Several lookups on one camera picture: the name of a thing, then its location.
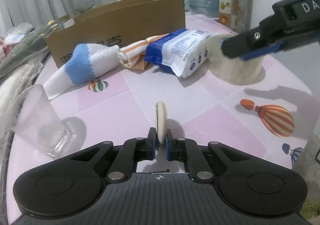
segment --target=blue and white package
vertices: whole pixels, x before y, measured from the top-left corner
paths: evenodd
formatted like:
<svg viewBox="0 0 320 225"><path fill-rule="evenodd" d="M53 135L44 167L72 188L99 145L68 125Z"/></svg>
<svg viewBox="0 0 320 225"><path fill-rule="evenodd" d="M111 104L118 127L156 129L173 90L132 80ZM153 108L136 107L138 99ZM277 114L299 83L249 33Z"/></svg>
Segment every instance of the blue and white package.
<svg viewBox="0 0 320 225"><path fill-rule="evenodd" d="M179 29L150 43L144 60L170 67L177 77L187 78L208 58L211 38L201 30Z"/></svg>

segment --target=white lettering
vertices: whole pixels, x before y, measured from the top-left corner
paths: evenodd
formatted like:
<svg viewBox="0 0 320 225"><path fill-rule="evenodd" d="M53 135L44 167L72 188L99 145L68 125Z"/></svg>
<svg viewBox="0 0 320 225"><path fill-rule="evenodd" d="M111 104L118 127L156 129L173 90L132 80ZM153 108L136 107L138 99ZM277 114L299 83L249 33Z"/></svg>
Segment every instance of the white lettering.
<svg viewBox="0 0 320 225"><path fill-rule="evenodd" d="M301 4L301 5L302 5L302 7L304 8L304 11L305 11L305 12L310 12L310 8L309 8L309 5L308 5L308 4L303 3L303 4Z"/></svg>
<svg viewBox="0 0 320 225"><path fill-rule="evenodd" d="M313 4L313 8L314 8L314 9L316 9L316 8L320 9L320 7L318 6L318 4L316 4L315 1L312 1L312 4Z"/></svg>

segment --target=table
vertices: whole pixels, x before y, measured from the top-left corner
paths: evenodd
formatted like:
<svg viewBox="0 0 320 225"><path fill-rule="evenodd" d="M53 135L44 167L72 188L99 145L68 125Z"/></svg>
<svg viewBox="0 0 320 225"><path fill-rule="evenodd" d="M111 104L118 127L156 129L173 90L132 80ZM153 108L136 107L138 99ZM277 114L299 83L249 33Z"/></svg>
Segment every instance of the table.
<svg viewBox="0 0 320 225"><path fill-rule="evenodd" d="M223 28L203 15L187 15L187 28L210 31L216 35ZM48 60L37 82L43 84L55 71L52 58ZM208 62L187 79L165 74L152 66L144 72L118 67L101 77L108 82L102 92L88 89L90 82L52 101L60 118L81 118L87 136L81 148L111 140L114 145L134 137L146 137L155 126L155 105L164 101L168 109L168 128L175 137L195 140L199 145L219 141L267 161L291 168L291 157L282 150L304 147L320 113L320 103L305 84L272 56L263 60L261 81L248 86L235 86L213 76ZM270 133L257 114L242 108L246 98L257 105L277 104L288 109L295 130L289 138ZM23 172L52 159L39 153L20 137L15 136L7 175L7 211L9 224L20 215L13 198L12 186ZM183 172L183 166L156 161L143 161L137 171L151 172L170 169Z"/></svg>

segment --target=brown cardboard box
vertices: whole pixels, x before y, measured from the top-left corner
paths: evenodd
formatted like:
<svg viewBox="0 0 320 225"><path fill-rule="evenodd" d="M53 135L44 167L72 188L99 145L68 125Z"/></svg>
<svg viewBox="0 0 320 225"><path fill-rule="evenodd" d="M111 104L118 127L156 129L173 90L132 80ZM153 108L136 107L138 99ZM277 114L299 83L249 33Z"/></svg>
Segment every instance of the brown cardboard box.
<svg viewBox="0 0 320 225"><path fill-rule="evenodd" d="M74 18L75 24L57 28L46 37L58 67L80 43L127 46L149 36L185 28L183 0L122 0L90 9Z"/></svg>

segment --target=ribbed gray panel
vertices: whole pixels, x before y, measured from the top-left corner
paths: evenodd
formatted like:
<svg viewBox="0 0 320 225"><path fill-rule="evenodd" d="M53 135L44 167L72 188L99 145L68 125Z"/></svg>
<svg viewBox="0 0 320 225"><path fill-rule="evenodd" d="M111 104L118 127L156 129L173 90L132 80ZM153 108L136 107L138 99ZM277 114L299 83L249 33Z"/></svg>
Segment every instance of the ribbed gray panel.
<svg viewBox="0 0 320 225"><path fill-rule="evenodd" d="M16 225L307 225L293 214L264 220L238 213L211 185L197 184L188 174L134 173L108 185L101 198L82 213L61 220L22 216Z"/></svg>

